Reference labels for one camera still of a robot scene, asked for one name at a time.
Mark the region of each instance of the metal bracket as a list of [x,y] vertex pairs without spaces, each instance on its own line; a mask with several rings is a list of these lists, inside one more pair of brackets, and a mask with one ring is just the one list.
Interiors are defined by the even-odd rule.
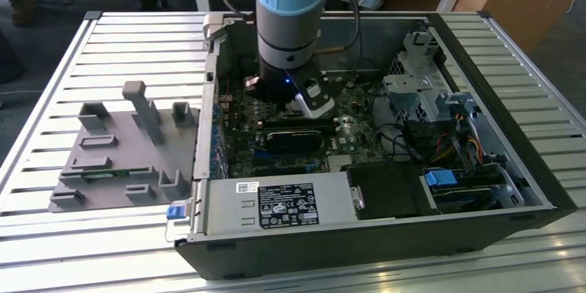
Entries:
[[212,41],[222,36],[226,33],[224,27],[224,14],[208,14],[204,17],[204,38]]

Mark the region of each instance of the robotic arm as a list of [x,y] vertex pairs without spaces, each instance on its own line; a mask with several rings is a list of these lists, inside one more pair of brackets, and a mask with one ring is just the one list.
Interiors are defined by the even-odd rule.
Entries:
[[260,74],[248,78],[252,96],[265,102],[296,99],[305,116],[318,118],[334,107],[329,83],[322,79],[316,57],[346,51],[360,40],[358,6],[374,7],[380,0],[345,0],[357,10],[357,31],[346,46],[317,49],[326,0],[257,0]]

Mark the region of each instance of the motherboard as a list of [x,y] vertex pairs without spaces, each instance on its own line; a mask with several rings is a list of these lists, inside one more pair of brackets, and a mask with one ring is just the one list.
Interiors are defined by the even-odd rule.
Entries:
[[386,159],[369,111],[369,85],[348,90],[320,119],[305,118],[296,101],[280,109],[245,90],[222,90],[230,178],[338,172],[345,165]]

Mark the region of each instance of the power supply label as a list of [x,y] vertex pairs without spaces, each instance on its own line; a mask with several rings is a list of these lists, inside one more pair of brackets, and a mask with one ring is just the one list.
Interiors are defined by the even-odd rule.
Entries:
[[320,224],[314,184],[258,187],[258,212],[264,229]]

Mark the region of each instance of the gray plastic post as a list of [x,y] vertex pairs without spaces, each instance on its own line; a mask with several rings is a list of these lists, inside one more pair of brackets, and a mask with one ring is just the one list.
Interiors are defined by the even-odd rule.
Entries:
[[175,102],[173,116],[175,127],[191,127],[196,125],[196,119],[194,115],[191,114],[190,103]]
[[102,119],[109,117],[109,110],[102,102],[85,103],[78,115],[78,119],[82,122],[83,127],[89,132],[91,131],[107,131]]
[[145,97],[147,86],[142,81],[126,82],[122,89],[125,99],[133,102],[137,109],[137,115],[143,123],[149,137],[154,145],[165,143],[163,132],[159,127],[161,115],[155,103],[150,103]]
[[183,178],[182,171],[179,169],[175,171],[174,181],[171,181],[171,179],[169,178],[165,172],[161,172],[159,187],[162,188],[165,195],[170,199],[178,199],[189,192],[189,188],[190,188],[189,182]]

